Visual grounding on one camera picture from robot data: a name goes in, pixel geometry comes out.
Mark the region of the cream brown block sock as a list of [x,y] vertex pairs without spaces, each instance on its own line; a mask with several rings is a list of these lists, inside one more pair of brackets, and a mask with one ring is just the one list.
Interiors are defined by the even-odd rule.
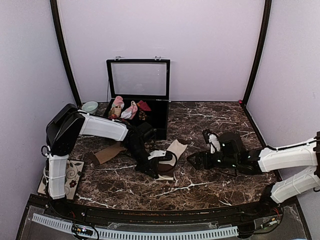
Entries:
[[157,174],[159,181],[174,181],[174,171],[180,156],[185,152],[187,144],[181,143],[178,139],[174,140],[166,149],[170,160],[159,161],[157,165]]

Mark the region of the tan ribbed sock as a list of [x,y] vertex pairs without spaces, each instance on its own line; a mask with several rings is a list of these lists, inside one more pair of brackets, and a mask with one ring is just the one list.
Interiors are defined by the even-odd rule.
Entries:
[[114,157],[116,157],[120,152],[125,151],[126,148],[121,146],[120,143],[116,143],[114,145],[108,146],[103,150],[93,153],[91,152],[88,158],[93,162],[95,166],[102,165]]

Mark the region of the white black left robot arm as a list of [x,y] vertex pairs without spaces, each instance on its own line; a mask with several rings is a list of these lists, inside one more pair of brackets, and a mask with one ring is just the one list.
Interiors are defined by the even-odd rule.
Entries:
[[136,170],[158,178],[157,163],[150,159],[145,143],[155,135],[149,123],[134,126],[125,120],[92,115],[67,104],[46,126],[46,144],[41,153],[47,158],[44,168],[46,191],[53,199],[51,210],[60,218],[71,213],[65,197],[67,160],[79,136],[96,136],[122,142],[136,160]]

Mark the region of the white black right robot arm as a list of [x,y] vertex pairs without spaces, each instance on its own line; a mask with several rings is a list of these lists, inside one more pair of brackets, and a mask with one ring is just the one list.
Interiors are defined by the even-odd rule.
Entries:
[[275,206],[285,200],[320,186],[320,137],[282,146],[245,149],[238,133],[225,132],[216,135],[209,129],[202,132],[209,150],[199,151],[187,157],[196,169],[234,169],[245,175],[260,175],[278,169],[305,166],[292,177],[268,185],[255,205],[255,213],[266,217]]

